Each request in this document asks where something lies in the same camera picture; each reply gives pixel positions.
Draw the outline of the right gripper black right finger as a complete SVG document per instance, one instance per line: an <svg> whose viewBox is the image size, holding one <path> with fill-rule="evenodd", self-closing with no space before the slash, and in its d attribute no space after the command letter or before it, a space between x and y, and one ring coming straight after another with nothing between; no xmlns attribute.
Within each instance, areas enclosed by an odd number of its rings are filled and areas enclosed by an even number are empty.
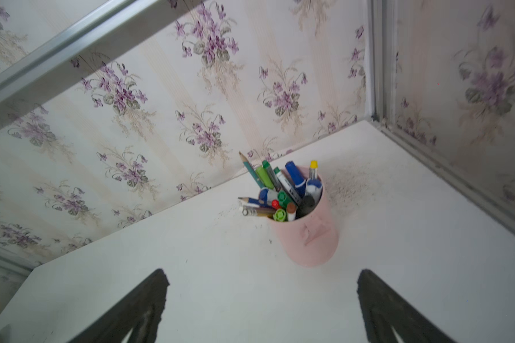
<svg viewBox="0 0 515 343"><path fill-rule="evenodd" d="M369 342L453 342L373 271L360 272L357 294Z"/></svg>

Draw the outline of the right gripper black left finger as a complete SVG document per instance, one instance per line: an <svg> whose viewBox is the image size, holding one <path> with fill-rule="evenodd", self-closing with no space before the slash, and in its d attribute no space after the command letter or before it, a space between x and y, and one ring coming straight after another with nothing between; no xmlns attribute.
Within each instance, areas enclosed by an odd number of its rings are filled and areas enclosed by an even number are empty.
<svg viewBox="0 0 515 343"><path fill-rule="evenodd" d="M157 269L72 342L155 342L170 283Z"/></svg>

